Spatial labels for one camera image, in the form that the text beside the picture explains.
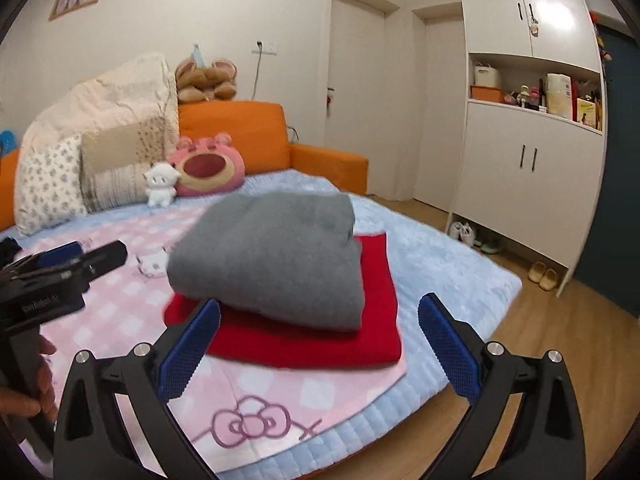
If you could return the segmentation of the person's left hand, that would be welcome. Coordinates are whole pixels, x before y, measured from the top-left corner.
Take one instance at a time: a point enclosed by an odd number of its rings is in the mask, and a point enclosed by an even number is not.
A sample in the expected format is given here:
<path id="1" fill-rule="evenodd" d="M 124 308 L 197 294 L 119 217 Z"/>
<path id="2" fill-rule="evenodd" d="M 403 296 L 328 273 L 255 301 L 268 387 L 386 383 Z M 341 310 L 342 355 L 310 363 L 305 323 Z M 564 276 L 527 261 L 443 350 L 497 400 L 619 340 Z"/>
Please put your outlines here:
<path id="1" fill-rule="evenodd" d="M 35 396 L 25 396 L 6 387 L 0 392 L 0 412 L 2 415 L 20 417 L 34 417 L 38 414 L 49 422 L 58 418 L 58 407 L 55 404 L 55 392 L 52 384 L 52 372 L 48 357 L 53 356 L 56 347 L 46 337 L 39 337 L 40 367 L 36 374 L 38 393 Z"/>

